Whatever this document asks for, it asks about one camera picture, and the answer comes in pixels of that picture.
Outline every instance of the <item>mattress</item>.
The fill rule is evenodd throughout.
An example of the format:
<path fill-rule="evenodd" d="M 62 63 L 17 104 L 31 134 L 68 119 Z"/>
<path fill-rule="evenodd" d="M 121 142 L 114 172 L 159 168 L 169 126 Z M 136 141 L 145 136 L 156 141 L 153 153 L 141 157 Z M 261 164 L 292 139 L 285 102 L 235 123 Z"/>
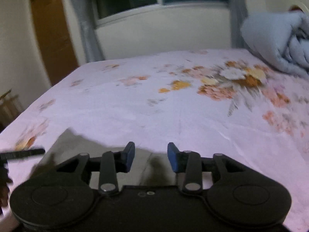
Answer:
<path fill-rule="evenodd" d="M 85 64 L 9 125 L 0 149 L 49 150 L 67 128 L 111 148 L 133 141 L 165 153 L 174 142 L 203 157 L 226 154 L 283 184 L 292 196 L 285 225 L 309 229 L 309 82 L 271 70 L 246 50 Z M 9 163 L 11 190 L 39 161 Z"/>

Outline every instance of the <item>wooden furniture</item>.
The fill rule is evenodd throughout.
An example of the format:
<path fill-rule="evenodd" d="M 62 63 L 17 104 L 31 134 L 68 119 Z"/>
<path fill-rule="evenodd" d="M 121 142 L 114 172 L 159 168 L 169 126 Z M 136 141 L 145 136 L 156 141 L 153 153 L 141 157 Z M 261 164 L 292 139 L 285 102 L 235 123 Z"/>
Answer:
<path fill-rule="evenodd" d="M 12 90 L 0 96 L 0 123 L 3 127 L 14 121 L 23 108 L 18 100 L 18 95 L 11 95 Z"/>

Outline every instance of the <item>door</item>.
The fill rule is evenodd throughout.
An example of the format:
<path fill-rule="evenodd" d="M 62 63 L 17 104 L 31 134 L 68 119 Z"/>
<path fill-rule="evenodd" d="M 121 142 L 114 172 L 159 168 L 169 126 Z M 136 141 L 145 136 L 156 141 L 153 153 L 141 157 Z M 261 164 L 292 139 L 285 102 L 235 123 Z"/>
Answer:
<path fill-rule="evenodd" d="M 36 37 L 52 85 L 78 67 L 62 0 L 31 0 Z"/>

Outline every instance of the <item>black object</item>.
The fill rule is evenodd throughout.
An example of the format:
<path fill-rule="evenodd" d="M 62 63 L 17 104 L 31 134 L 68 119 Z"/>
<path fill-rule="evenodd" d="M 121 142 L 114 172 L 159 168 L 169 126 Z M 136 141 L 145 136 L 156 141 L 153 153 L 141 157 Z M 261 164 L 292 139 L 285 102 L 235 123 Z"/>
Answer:
<path fill-rule="evenodd" d="M 133 142 L 124 151 L 99 158 L 79 154 L 17 187 L 10 199 L 23 231 L 288 231 L 283 221 L 291 207 L 287 189 L 223 155 L 201 158 L 170 143 L 167 155 L 182 187 L 124 186 L 116 174 L 130 171 Z M 99 171 L 98 190 L 89 187 Z M 202 172 L 213 186 L 202 189 Z"/>
<path fill-rule="evenodd" d="M 8 152 L 8 153 L 0 153 L 0 183 L 1 180 L 4 179 L 4 184 L 6 185 L 6 179 L 8 178 L 8 170 L 5 168 L 8 160 L 18 160 L 23 159 L 30 156 L 42 155 L 45 153 L 45 149 L 43 148 L 34 148 L 31 150 L 24 151 L 16 151 L 16 152 Z"/>

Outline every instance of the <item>curtain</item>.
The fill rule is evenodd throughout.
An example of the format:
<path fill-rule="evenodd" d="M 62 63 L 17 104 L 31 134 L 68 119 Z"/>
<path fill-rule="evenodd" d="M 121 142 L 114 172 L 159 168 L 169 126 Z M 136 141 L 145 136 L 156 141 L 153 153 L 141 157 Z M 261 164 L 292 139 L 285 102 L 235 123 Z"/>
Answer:
<path fill-rule="evenodd" d="M 80 25 L 81 41 L 86 55 L 86 62 L 104 60 L 95 34 L 92 0 L 71 0 L 71 2 Z"/>
<path fill-rule="evenodd" d="M 248 17 L 246 0 L 229 0 L 231 11 L 232 48 L 245 48 L 246 44 L 241 36 L 240 28 Z"/>

